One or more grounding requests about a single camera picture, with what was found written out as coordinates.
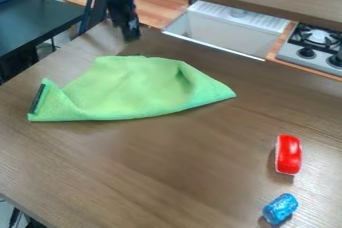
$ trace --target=toy kitchen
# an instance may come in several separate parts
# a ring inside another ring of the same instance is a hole
[[[340,31],[198,0],[163,33],[342,81]]]

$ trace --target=green cloth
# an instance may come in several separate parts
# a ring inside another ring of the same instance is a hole
[[[60,89],[48,79],[30,121],[128,120],[183,111],[235,97],[182,61],[101,57]]]

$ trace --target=red plastic object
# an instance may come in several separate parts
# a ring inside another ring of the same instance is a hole
[[[292,135],[279,135],[276,145],[276,171],[295,175],[302,166],[302,145]]]

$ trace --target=stove burner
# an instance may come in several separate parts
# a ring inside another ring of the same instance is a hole
[[[312,50],[311,46],[305,46],[298,50],[297,55],[305,59],[314,59],[316,57],[316,53]]]
[[[338,46],[342,44],[342,35],[337,31],[300,23],[288,42],[304,48],[311,46],[313,50],[334,55],[338,52]],[[303,58],[312,57],[312,52],[308,51],[306,49],[304,55],[297,54]]]
[[[340,39],[337,35],[333,37],[328,31],[323,31],[320,29],[311,29],[310,31],[299,31],[299,36],[301,40],[304,42],[310,42],[312,44],[318,44],[325,46],[326,48],[330,48],[331,45],[335,45],[340,42]]]
[[[334,68],[342,69],[342,51],[340,50],[338,54],[329,57],[327,63]]]

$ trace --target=floor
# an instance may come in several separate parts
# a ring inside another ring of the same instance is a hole
[[[13,206],[6,201],[0,199],[0,228],[8,228],[9,221],[12,215]],[[21,214],[19,215],[18,221],[14,224],[13,228],[25,228],[27,221]]]

